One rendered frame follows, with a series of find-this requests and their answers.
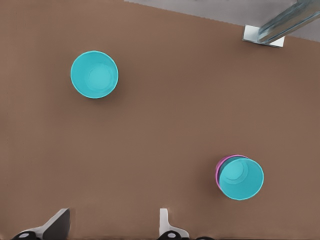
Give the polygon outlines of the blue bowl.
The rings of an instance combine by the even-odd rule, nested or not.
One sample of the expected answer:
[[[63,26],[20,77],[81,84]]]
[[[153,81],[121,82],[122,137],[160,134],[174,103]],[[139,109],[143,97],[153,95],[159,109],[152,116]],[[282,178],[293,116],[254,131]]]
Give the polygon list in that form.
[[[73,61],[70,81],[82,96],[89,99],[104,98],[117,87],[118,66],[112,57],[102,51],[86,51]]]
[[[221,191],[228,198],[242,201],[255,196],[264,184],[262,167],[250,158],[229,159],[219,170]]]

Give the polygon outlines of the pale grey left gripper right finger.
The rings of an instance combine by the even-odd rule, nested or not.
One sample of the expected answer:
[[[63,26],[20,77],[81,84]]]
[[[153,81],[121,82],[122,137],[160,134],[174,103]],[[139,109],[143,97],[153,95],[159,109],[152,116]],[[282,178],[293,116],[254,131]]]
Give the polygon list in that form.
[[[186,230],[170,225],[167,208],[159,210],[159,237],[157,240],[190,240],[190,235]]]

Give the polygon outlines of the silver frame post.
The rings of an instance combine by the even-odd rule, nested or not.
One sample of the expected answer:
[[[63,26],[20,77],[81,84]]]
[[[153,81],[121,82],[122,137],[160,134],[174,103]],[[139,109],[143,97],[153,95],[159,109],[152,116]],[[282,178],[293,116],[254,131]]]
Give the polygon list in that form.
[[[320,18],[320,0],[297,0],[261,27],[245,25],[242,40],[274,48],[284,46],[285,36]]]

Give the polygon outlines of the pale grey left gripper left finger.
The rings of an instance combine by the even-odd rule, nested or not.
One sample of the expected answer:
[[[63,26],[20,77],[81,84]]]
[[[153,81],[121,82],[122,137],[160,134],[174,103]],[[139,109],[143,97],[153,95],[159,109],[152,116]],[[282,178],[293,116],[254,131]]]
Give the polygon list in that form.
[[[62,208],[42,226],[23,230],[10,240],[67,240],[70,216],[70,209]]]

